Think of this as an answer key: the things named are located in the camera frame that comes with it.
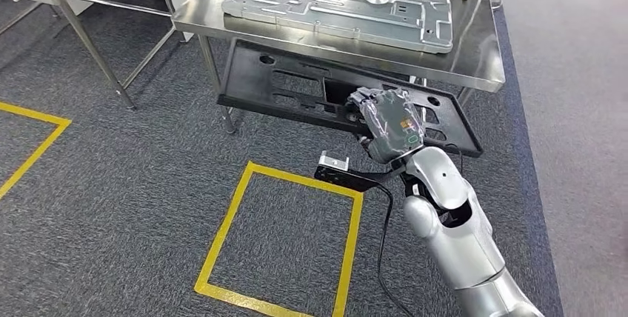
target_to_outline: yellow tape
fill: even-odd
[[[33,110],[28,110],[27,108],[18,107],[13,104],[5,104],[4,102],[0,102],[0,110],[7,111],[9,113],[14,113],[20,116],[30,117],[32,119],[38,119],[39,121],[45,121],[54,123],[57,125],[57,128],[35,149],[33,154],[31,154],[26,161],[20,165],[20,167],[9,177],[9,179],[0,186],[0,199],[13,187],[13,185],[18,182],[18,180],[26,173],[26,171],[35,164],[35,161],[39,159],[39,157],[44,154],[46,149],[63,133],[63,131],[67,128],[67,126],[72,123],[69,119],[63,119],[61,117],[48,115],[46,113],[41,113]]]
[[[227,237],[227,233],[229,232],[229,228],[231,226],[231,223],[233,222],[233,218],[236,216],[236,212],[238,211],[238,208],[240,207],[240,202],[242,201],[242,196],[244,195],[244,191],[246,190],[253,173],[260,173],[262,175],[271,176],[273,178],[279,178],[295,182],[297,184],[302,184],[308,187],[314,187],[320,190],[325,190],[331,193],[337,193],[339,195],[349,196],[350,198],[353,198],[353,207],[351,209],[351,219],[349,222],[349,233],[347,235],[347,243],[344,247],[344,256],[342,259],[340,279],[338,281],[338,289],[336,290],[336,298],[333,310],[333,316],[343,316],[344,308],[347,304],[347,297],[349,295],[351,269],[353,268],[353,255],[355,253],[355,245],[358,240],[358,228],[360,226],[360,214],[362,211],[363,201],[362,193],[347,189],[346,187],[341,187],[338,185],[315,180],[313,178],[306,178],[303,176],[298,176],[295,174],[273,169],[271,167],[257,165],[255,163],[252,163],[251,161],[249,161],[247,167],[242,173],[240,182],[238,183],[238,186],[233,194],[231,204],[227,209],[227,214],[224,217],[224,220],[220,228],[218,229],[218,232],[216,233],[216,237],[214,238],[214,242],[212,242],[210,251],[207,253],[207,258],[203,263],[201,272],[198,274],[198,278],[196,279],[196,283],[194,285],[194,290],[202,295],[216,298],[218,300],[228,302],[236,306],[255,310],[269,316],[308,316],[305,313],[288,310],[287,308],[278,306],[276,304],[271,304],[269,302],[258,300],[257,298],[244,296],[239,293],[235,293],[233,291],[229,291],[222,287],[208,283],[208,280],[214,268],[214,264],[216,263],[216,259],[218,259],[218,254],[220,253],[220,249],[222,248],[222,244]]]

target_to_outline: black cable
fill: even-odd
[[[386,211],[386,218],[384,218],[384,229],[381,233],[381,240],[379,242],[379,254],[377,257],[377,279],[379,280],[379,286],[384,291],[386,296],[390,298],[400,310],[404,311],[406,316],[414,317],[414,315],[388,290],[386,284],[384,283],[384,279],[381,277],[381,257],[384,254],[384,242],[386,241],[386,232],[388,231],[388,221],[390,220],[390,213],[393,211],[393,195],[390,191],[384,187],[384,185],[379,184],[377,188],[388,196],[388,210]]]

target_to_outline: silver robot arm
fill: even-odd
[[[431,200],[414,187],[415,195],[404,202],[404,215],[425,241],[464,313],[542,316],[508,272],[475,191],[450,157],[425,147],[409,157],[406,174],[424,185]]]
[[[405,169],[404,215],[471,317],[542,316],[521,292],[492,238],[475,191],[437,147],[424,147],[424,128],[403,90],[359,88],[350,96],[373,135],[362,138],[371,158]]]

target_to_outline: aluminum plate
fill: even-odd
[[[450,0],[224,0],[245,19],[428,53],[452,49]]]

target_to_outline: black plastic panel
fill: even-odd
[[[345,101],[358,87],[408,91],[426,108],[425,144],[467,156],[482,154],[467,118],[451,93],[332,61],[234,39],[218,103],[294,121],[369,135],[357,108]]]

